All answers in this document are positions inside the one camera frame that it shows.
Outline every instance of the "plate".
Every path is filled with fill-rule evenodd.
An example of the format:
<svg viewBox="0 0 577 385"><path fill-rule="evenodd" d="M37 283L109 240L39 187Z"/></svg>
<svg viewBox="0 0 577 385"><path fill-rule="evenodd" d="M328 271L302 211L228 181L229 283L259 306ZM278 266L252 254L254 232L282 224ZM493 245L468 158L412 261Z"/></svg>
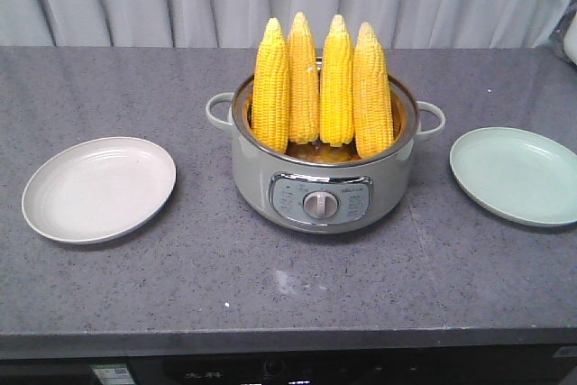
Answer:
<svg viewBox="0 0 577 385"><path fill-rule="evenodd" d="M450 153L461 188L492 213L523 225L577 221L577 155L546 137L515 128L481 128Z"/></svg>
<svg viewBox="0 0 577 385"><path fill-rule="evenodd" d="M176 167L159 145L133 137L83 142L46 161L22 195L26 222L63 243L100 243L140 227L170 196Z"/></svg>

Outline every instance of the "cooked corn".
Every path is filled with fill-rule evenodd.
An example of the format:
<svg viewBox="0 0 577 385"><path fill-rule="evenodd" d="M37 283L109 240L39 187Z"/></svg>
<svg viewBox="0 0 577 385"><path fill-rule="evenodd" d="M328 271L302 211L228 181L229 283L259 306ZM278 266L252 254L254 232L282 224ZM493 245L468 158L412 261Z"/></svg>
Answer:
<svg viewBox="0 0 577 385"><path fill-rule="evenodd" d="M393 143L393 116L385 52L363 23L353 54L353 114L357 152L369 158Z"/></svg>
<svg viewBox="0 0 577 385"><path fill-rule="evenodd" d="M279 20L269 19L254 69L252 132L266 146L284 153L289 140L289 49Z"/></svg>
<svg viewBox="0 0 577 385"><path fill-rule="evenodd" d="M325 40L320 90L320 136L331 146L349 143L353 127L353 41L341 15Z"/></svg>
<svg viewBox="0 0 577 385"><path fill-rule="evenodd" d="M290 123L288 139L303 144L318 137L318 72L313 33L303 13L297 13L288 35Z"/></svg>

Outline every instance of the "light green plate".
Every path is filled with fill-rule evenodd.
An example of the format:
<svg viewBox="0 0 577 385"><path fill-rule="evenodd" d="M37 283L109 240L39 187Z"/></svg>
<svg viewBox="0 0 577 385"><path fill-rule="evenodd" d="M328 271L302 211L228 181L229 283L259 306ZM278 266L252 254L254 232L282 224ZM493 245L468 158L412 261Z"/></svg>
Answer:
<svg viewBox="0 0 577 385"><path fill-rule="evenodd" d="M515 128L470 131L453 144L453 174L475 202L523 225L577 222L577 155Z"/></svg>

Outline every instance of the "appliance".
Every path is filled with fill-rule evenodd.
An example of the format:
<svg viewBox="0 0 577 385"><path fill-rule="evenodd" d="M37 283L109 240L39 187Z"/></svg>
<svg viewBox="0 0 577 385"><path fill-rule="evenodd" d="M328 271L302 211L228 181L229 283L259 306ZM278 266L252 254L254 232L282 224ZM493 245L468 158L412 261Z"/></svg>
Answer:
<svg viewBox="0 0 577 385"><path fill-rule="evenodd" d="M577 345L0 362L3 385L574 385Z"/></svg>
<svg viewBox="0 0 577 385"><path fill-rule="evenodd" d="M440 108L416 101L394 77L389 76L389 83L395 142L363 160L313 162L281 154L257 141L250 127L253 77L235 93L211 97L206 117L231 135L234 181L261 215L300 232L349 232L374 223L397 205L407 189L416 142L444 129ZM227 120L212 113L223 102L231 104ZM421 131L421 111L432 113L439 125Z"/></svg>

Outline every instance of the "cooking pot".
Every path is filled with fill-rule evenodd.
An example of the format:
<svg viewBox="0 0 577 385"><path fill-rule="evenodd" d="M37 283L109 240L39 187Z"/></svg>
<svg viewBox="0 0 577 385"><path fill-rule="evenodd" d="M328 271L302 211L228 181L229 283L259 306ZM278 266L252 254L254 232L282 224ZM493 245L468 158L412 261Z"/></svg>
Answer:
<svg viewBox="0 0 577 385"><path fill-rule="evenodd" d="M314 234L349 232L385 216L407 189L415 142L444 129L444 113L436 105L416 101L389 76L396 140L367 159L330 163L297 159L274 151L252 135L250 112L253 77L236 92L211 97L206 117L232 137L233 176L246 201L272 222ZM230 103L227 119L212 113ZM438 126L421 131L419 113L426 111Z"/></svg>

